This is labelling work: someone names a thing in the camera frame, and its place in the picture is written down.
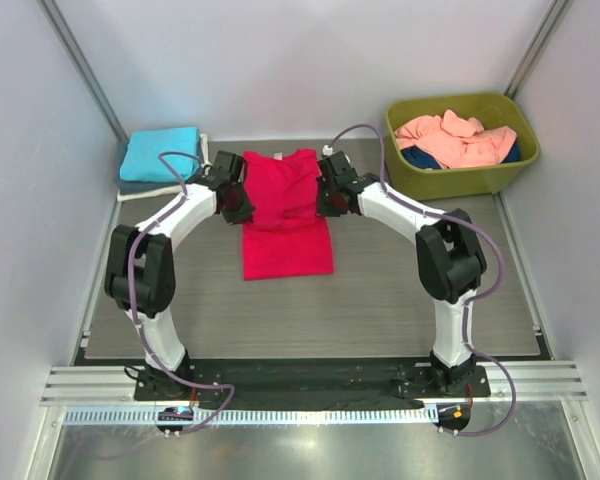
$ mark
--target black mounting plate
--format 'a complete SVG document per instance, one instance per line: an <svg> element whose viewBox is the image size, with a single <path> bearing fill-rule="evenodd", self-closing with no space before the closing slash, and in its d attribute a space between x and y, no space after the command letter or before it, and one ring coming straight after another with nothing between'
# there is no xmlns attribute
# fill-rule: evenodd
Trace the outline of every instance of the black mounting plate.
<svg viewBox="0 0 600 480"><path fill-rule="evenodd" d="M471 384L474 398L491 394L484 367L479 365L449 393L430 382L431 367L416 367L400 358L192 359L191 365L195 382L235 385L235 397L229 405L233 410L417 409L422 408L419 399L449 398L453 403L458 398L466 398L467 382ZM202 390L196 393L201 407L215 409L227 392ZM191 393L168 398L155 389L148 389L144 382L141 387L138 381L134 399L190 400Z"/></svg>
<svg viewBox="0 0 600 480"><path fill-rule="evenodd" d="M156 384L151 377L146 373L146 371L143 371L142 373L138 374L136 388L133 392L133 399L138 402L191 400L192 392L190 389L187 389L184 386L184 388L173 388L174 386L172 384L169 385L169 387L169 391L167 391L167 389L160 388L159 386L156 387Z"/></svg>

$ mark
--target green plastic bin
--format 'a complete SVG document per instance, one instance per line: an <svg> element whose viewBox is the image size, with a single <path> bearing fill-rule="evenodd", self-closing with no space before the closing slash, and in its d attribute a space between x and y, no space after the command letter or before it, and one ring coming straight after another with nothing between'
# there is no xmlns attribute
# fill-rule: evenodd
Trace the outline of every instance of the green plastic bin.
<svg viewBox="0 0 600 480"><path fill-rule="evenodd" d="M489 167L422 170L407 162L398 149L395 131L421 115L443 115L451 109L462 118L475 117L484 128L509 126L518 134L520 161ZM540 154L538 139L518 106L500 93L403 100L387 111L386 162L393 187L416 200L497 193Z"/></svg>

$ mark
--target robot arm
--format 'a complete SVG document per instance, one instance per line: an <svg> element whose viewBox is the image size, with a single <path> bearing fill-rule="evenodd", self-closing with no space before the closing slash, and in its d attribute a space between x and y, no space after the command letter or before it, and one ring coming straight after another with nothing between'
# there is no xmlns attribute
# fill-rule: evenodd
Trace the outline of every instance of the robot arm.
<svg viewBox="0 0 600 480"><path fill-rule="evenodd" d="M239 181L243 164L242 157L220 152L208 173L186 185L186 194L178 194L159 212L135 227L119 225L111 237L105 292L131 318L127 277L129 250L141 231L157 223L137 251L138 259L144 258L144 265L137 265L135 273L138 318L151 349L181 378L189 377L189 358L176 333L169 307L176 285L173 252L195 227L212 215L222 213L231 224L251 218L254 208ZM180 202L183 203L179 208L160 221ZM148 354L145 360L155 369L154 376L160 376L159 366Z"/></svg>
<svg viewBox="0 0 600 480"><path fill-rule="evenodd" d="M459 209L450 213L432 209L393 190L412 206L407 208L389 198L374 175L359 177L342 152L323 158L319 165L319 214L351 212L373 218L415 244L420 282L433 298L436 318L432 378L442 389L453 388L475 367L475 356L463 338L462 317L465 301L476 294L487 265L476 234L440 216L471 222L469 215ZM469 342L472 313L470 304Z"/></svg>

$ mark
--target metal frame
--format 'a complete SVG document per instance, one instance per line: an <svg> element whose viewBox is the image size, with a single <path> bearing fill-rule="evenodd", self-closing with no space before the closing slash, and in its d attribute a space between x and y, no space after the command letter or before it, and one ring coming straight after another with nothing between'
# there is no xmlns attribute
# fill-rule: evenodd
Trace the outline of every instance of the metal frame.
<svg viewBox="0 0 600 480"><path fill-rule="evenodd" d="M518 95L572 3L573 0L553 0L505 89L507 97Z"/></svg>
<svg viewBox="0 0 600 480"><path fill-rule="evenodd" d="M502 221L502 226L504 227L505 235L507 236L507 243L511 248L511 256L513 257L513 263L516 267L518 277L520 278L522 292L524 293L524 297L529 307L529 313L531 314L533 329L536 332L536 338L538 340L538 345L540 346L541 355L543 350L546 349L545 357L553 360L554 356L553 352L551 351L551 337L550 335L547 335L547 329L544 327L542 320L543 315L536 300L535 288L533 287L533 282L531 281L531 278L527 272L520 248L520 242L518 242L515 229L513 228L513 223L511 221L511 216L509 215L507 205L501 194L498 193L494 195L493 198L500 215L500 220Z"/></svg>
<svg viewBox="0 0 600 480"><path fill-rule="evenodd" d="M37 0L40 8L45 13L49 22L51 23L51 27L58 35L60 39L60 43L65 48L67 52L67 56L73 62L77 72L84 80L84 83L93 96L93 100L95 101L96 106L100 109L100 112L106 119L109 127L113 131L116 138L120 141L129 140L127 133L125 132L118 116L116 115L115 110L109 103L109 99L107 95L104 93L98 78L95 73L91 69L87 58L85 57L80 45L78 44L76 38L69 28L67 21L65 20L60 8L58 7L55 0Z"/></svg>
<svg viewBox="0 0 600 480"><path fill-rule="evenodd" d="M100 256L98 258L97 266L93 272L93 276L91 277L91 288L89 289L86 308L84 309L84 315L80 324L79 338L73 350L73 355L71 356L73 361L75 361L75 359L78 357L81 351L84 352L84 350L87 348L87 344L89 343L89 328L91 327L91 321L93 320L93 315L98 305L98 296L100 294L100 291L102 290L102 284L104 282L104 272L107 268L109 239L111 238L111 233L113 232L113 229L117 225L118 218L120 217L121 207L122 203L118 201L115 201L112 205L109 223L107 224L107 228L105 229L100 242Z"/></svg>
<svg viewBox="0 0 600 480"><path fill-rule="evenodd" d="M492 396L476 398L476 402L496 402L508 404L511 401L506 378L497 366L485 363ZM600 451L591 428L590 404L587 394L572 361L524 361L506 362L521 402L562 402L567 422L574 439L577 453L587 478L600 480ZM28 480L41 480L49 474L53 456L60 438L63 421L69 423L86 419L80 424L120 423L146 425L152 423L151 413L166 406L186 405L188 402L137 402L133 400L135 382L130 380L121 367L56 367L52 369L42 395L41 408L46 409L46 417L41 428L37 448L33 454ZM423 412L403 414L402 411L331 412L319 415L302 412L283 412L272 416L267 412L237 412L226 415L221 422L230 425L290 425L297 420L300 424L341 424L341 423L422 423L427 421L432 404L450 403L464 399L425 399ZM94 421L94 415L101 423Z"/></svg>
<svg viewBox="0 0 600 480"><path fill-rule="evenodd" d="M509 384L500 369L484 363L492 396L475 402L502 402L510 399ZM580 375L572 361L505 362L515 381L519 401L586 400ZM155 405L133 400L135 382L122 367L56 367L51 370L40 405L127 406ZM449 403L464 398L428 398L425 403ZM188 402L161 402L160 405L186 405Z"/></svg>

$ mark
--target white backdrop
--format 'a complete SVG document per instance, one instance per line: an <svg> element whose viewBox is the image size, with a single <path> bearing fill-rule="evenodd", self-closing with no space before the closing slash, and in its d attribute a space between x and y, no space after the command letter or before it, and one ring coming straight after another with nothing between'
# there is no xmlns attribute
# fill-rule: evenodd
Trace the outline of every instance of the white backdrop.
<svg viewBox="0 0 600 480"><path fill-rule="evenodd" d="M506 204L554 353L600 419L600 0L573 2L518 100L542 156Z"/></svg>
<svg viewBox="0 0 600 480"><path fill-rule="evenodd" d="M114 152L36 2L0 2L0 480L24 478L49 370L78 339Z"/></svg>
<svg viewBox="0 0 600 480"><path fill-rule="evenodd" d="M324 138L394 100L502 91L549 0L58 0L120 121Z"/></svg>

